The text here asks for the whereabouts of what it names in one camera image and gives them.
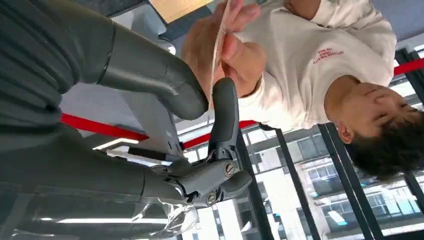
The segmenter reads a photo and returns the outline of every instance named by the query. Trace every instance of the red bar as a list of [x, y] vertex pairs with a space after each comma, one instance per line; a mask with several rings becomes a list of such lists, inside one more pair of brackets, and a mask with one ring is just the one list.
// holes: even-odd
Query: red bar
[[409, 73], [418, 69], [424, 68], [424, 58], [407, 62], [394, 68], [394, 75]]
[[[247, 128], [249, 126], [255, 125], [255, 124], [257, 124], [257, 122], [255, 122], [255, 121], [241, 121], [238, 124], [238, 127], [241, 128], [241, 129], [244, 129], [244, 128]], [[210, 133], [196, 137], [196, 138], [194, 138], [190, 141], [186, 141], [182, 144], [182, 149], [189, 149], [189, 148], [192, 148], [194, 146], [206, 143], [207, 141], [209, 141], [209, 138], [211, 138]]]
[[62, 119], [60, 121], [76, 129], [90, 131], [97, 134], [103, 134], [106, 136], [133, 139], [138, 141], [143, 141], [149, 138], [148, 136], [137, 132], [125, 130], [116, 126], [107, 125], [100, 122], [91, 121], [77, 116], [72, 116], [66, 113], [62, 114]]

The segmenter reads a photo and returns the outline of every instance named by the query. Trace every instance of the metal screw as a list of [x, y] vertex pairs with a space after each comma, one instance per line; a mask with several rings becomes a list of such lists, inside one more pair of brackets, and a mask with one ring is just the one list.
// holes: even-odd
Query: metal screw
[[224, 174], [226, 177], [231, 178], [234, 175], [234, 163], [232, 161], [227, 161], [224, 165]]
[[212, 206], [217, 202], [217, 195], [214, 191], [210, 192], [206, 198], [206, 204]]

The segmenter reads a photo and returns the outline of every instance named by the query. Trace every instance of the man's ear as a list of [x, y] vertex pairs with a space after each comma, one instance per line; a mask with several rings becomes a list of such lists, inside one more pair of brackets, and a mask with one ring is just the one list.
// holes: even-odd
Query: man's ear
[[346, 125], [344, 125], [343, 123], [337, 124], [337, 127], [338, 127], [337, 132], [338, 132], [338, 135], [341, 138], [341, 140], [345, 144], [351, 144], [352, 141], [354, 140], [354, 137], [355, 137], [354, 131], [351, 130]]

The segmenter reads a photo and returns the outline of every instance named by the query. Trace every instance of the paper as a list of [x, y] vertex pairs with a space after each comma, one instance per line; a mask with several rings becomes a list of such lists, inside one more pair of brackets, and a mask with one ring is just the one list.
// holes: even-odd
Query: paper
[[[217, 70], [218, 66], [221, 63], [221, 53], [223, 51], [224, 38], [225, 38], [226, 33], [227, 33], [226, 21], [227, 21], [228, 14], [230, 13], [231, 1], [232, 0], [227, 0], [227, 2], [226, 2], [225, 10], [224, 10], [224, 13], [222, 15], [222, 20], [221, 20], [221, 23], [219, 25], [219, 30], [218, 30], [218, 33], [216, 35], [215, 46], [213, 48], [212, 75], [210, 76], [210, 89], [209, 89], [209, 109], [212, 108], [212, 104], [213, 104], [213, 101], [214, 101], [212, 99], [212, 91], [214, 89], [215, 71]], [[208, 115], [207, 115], [207, 123], [206, 123], [207, 126], [209, 125], [209, 121], [211, 119], [211, 114], [212, 113], [208, 113]]]

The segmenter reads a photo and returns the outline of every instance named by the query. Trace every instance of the hand holding paper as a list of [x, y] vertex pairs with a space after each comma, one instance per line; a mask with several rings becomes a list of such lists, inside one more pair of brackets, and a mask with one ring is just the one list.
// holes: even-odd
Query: hand holding paper
[[[182, 59], [196, 75], [206, 96], [210, 96], [211, 75], [215, 65], [214, 48], [225, 7], [226, 3], [221, 3], [212, 16], [199, 20], [190, 29], [182, 49]], [[231, 77], [239, 97], [253, 91], [266, 60], [257, 44], [242, 43], [231, 33], [242, 31], [259, 13], [260, 8], [256, 4], [243, 6], [242, 0], [232, 0], [229, 13], [224, 19], [227, 36], [223, 41], [222, 52], [219, 46], [217, 49], [217, 56], [221, 56], [223, 61], [217, 59], [212, 83], [225, 76]]]

